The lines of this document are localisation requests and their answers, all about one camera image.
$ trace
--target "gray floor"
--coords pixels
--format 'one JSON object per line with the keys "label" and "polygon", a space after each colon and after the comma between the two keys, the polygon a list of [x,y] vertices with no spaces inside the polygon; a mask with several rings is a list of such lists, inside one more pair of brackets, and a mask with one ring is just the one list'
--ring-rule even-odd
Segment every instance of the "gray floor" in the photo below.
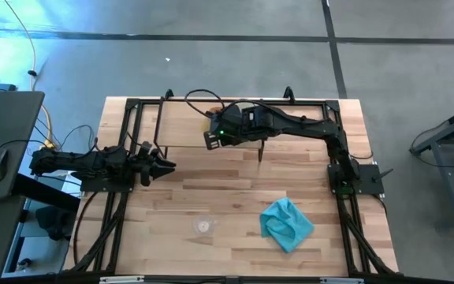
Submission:
{"label": "gray floor", "polygon": [[[453,0],[329,3],[338,36],[454,38]],[[15,1],[14,8],[35,31],[326,36],[319,0],[35,0]],[[20,28],[2,1],[0,28]],[[35,45],[36,89],[46,93],[58,137],[84,123],[96,129],[108,95],[209,88],[223,96],[276,97],[291,85],[301,98],[338,98],[328,43],[37,39]],[[407,152],[415,135],[454,114],[454,46],[338,49],[348,98],[361,100],[374,157],[381,168],[395,168],[384,183],[400,271],[454,280],[454,230],[434,229],[454,208],[437,170]],[[26,39],[0,39],[0,82],[28,89],[30,64]],[[75,134],[67,149],[84,151],[87,137]]]}

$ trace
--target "crumpled towel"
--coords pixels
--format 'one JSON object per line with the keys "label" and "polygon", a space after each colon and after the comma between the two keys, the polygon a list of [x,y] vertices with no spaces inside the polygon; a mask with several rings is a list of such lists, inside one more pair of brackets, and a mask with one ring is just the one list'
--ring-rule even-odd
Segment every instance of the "crumpled towel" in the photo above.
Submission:
{"label": "crumpled towel", "polygon": [[262,236],[272,236],[285,252],[291,252],[314,226],[288,197],[271,204],[260,215]]}

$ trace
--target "wooden tabletop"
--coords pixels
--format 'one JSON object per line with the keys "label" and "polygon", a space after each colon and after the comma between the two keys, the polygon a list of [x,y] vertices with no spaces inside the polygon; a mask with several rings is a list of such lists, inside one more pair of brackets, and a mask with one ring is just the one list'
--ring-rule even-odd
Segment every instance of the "wooden tabletop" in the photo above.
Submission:
{"label": "wooden tabletop", "polygon": [[[117,144],[126,99],[106,99],[98,131],[100,146]],[[350,152],[369,156],[359,100],[339,102]],[[179,104],[183,112],[189,111],[185,103]],[[321,118],[321,112],[312,106],[281,109],[292,115]],[[153,140],[157,110],[158,106],[144,107],[139,142]],[[176,172],[146,188],[136,181],[135,191],[129,195],[117,274],[347,275],[337,205],[326,176],[329,159],[323,141],[275,137],[266,142],[261,163],[257,161],[257,150],[249,148],[208,151],[173,147],[169,148],[168,159],[177,164]],[[79,230],[80,257],[99,235],[106,196],[98,194],[86,211]],[[260,236],[260,213],[285,196],[315,225],[314,231],[292,253],[283,252],[272,238]],[[82,199],[79,212],[86,199]],[[397,271],[383,207],[372,196],[358,199],[367,240],[385,263]],[[212,222],[208,234],[201,234],[194,227],[201,220]],[[358,247],[355,242],[353,246],[355,264],[360,269]],[[70,249],[64,269],[72,266]]]}

